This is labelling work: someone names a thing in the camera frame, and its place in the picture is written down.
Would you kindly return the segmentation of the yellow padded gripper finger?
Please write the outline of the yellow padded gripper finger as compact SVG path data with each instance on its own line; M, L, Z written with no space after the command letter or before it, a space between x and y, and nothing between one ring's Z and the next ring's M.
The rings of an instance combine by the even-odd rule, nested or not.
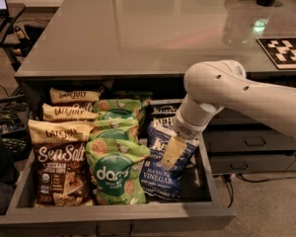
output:
M186 150L186 142L180 136L174 136L169 140L166 151L162 158L162 166L165 169L171 169L175 166L177 160Z

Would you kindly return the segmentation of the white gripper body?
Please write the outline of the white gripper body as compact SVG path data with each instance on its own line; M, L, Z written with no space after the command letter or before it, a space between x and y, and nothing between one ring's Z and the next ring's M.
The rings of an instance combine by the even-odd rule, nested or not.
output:
M180 114L173 118L174 132L180 137L188 140L195 139L205 130L204 125L193 125L186 122Z

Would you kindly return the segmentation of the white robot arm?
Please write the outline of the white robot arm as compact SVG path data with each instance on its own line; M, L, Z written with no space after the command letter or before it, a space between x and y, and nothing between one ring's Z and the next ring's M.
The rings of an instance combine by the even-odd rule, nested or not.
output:
M196 63L185 73L185 97L174 117L175 133L200 136L227 108L279 133L279 144L296 143L296 88L249 80L235 60Z

